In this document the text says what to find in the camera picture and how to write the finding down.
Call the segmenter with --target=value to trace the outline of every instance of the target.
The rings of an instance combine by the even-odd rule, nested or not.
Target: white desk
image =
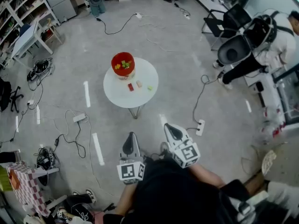
[[[112,67],[109,68],[104,77],[104,92],[107,98],[115,105],[129,109],[133,118],[138,118],[140,106],[146,104],[155,95],[159,77],[155,67],[146,60],[134,57],[135,76],[130,80],[120,80],[114,73]],[[136,81],[142,83],[142,87],[138,87]],[[131,83],[134,90],[130,91],[128,84]],[[137,113],[132,112],[132,108],[137,108]]]
[[[41,45],[52,55],[53,51],[41,39],[42,31],[42,26],[38,23],[38,21],[35,21],[34,24],[15,43],[11,59],[16,60],[18,63],[30,70],[31,68],[25,65],[18,57],[21,57],[36,41],[39,41]]]

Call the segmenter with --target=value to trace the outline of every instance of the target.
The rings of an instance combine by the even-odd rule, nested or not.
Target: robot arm
[[[166,123],[164,132],[168,141],[169,151],[179,166],[186,168],[198,161],[200,153],[197,144],[193,142],[183,127]]]

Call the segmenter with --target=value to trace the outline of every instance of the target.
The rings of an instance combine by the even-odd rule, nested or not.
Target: white shirt
[[[272,15],[273,12],[275,12],[275,10],[268,9],[264,14]],[[293,31],[292,25],[288,20],[288,15],[279,13],[275,16],[274,20],[278,26],[289,28]],[[253,55],[261,65],[269,66],[270,70],[274,71],[284,64],[291,62],[295,51],[295,37],[288,32],[277,30],[277,36],[274,42],[270,45],[269,50],[267,49],[262,52],[254,51]]]

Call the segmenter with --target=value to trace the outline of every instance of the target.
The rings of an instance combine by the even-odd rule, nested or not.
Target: power strip
[[[196,131],[196,135],[202,136],[202,132],[204,131],[204,127],[205,127],[205,121],[203,119],[200,119],[198,122],[199,122],[197,126],[198,131]]]
[[[79,122],[79,121],[84,120],[84,119],[86,119],[86,116],[85,116],[85,114],[83,113],[83,114],[80,114],[80,115],[78,115],[78,116],[75,116],[75,117],[73,118],[73,121],[74,121],[74,123],[76,123],[76,122]]]

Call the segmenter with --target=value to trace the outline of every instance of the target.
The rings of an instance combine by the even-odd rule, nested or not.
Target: refrigerator
[[[47,0],[60,22],[77,15],[78,6],[75,0]]]

